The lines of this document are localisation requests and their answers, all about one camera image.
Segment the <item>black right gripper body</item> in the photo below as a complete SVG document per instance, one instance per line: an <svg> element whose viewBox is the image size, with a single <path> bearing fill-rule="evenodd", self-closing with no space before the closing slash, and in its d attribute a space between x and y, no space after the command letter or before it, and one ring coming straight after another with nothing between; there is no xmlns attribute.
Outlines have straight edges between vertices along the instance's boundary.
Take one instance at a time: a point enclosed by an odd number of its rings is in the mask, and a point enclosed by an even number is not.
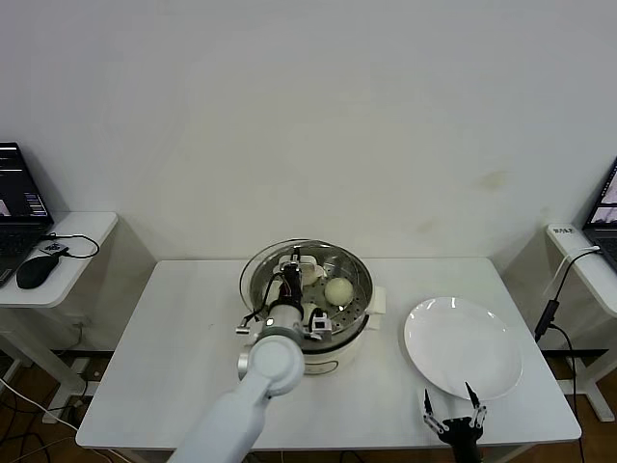
<svg viewBox="0 0 617 463"><path fill-rule="evenodd" d="M477 441L483 436L483 427L472 417L444 420L442 442L450 445L457 463L482 463L483 456Z"/></svg>

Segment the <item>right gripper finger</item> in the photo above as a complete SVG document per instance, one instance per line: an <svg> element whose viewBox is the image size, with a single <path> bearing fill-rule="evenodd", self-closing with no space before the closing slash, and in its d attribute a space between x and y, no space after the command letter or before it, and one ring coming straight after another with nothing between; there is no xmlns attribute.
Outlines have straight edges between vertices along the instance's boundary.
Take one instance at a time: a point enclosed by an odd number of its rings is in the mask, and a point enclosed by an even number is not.
<svg viewBox="0 0 617 463"><path fill-rule="evenodd" d="M473 406L473 414L470 418L469 426L482 427L486 418L487 407L480 402L476 392L472 389L470 384L465 382L465 385L469 394L469 400Z"/></svg>
<svg viewBox="0 0 617 463"><path fill-rule="evenodd" d="M423 417L425 424L435 434L445 433L445 428L443 427L443 424L440 421L438 421L434 416L432 403L431 403L430 396L427 390L424 390L422 417Z"/></svg>

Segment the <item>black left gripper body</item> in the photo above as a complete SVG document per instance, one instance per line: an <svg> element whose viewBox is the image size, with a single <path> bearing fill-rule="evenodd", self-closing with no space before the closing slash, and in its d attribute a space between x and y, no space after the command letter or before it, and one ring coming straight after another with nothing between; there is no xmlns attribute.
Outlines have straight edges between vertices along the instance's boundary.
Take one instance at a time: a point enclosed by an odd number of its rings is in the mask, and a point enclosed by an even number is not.
<svg viewBox="0 0 617 463"><path fill-rule="evenodd" d="M283 265L279 299L287 305L300 305L302 301L302 272L298 262Z"/></svg>

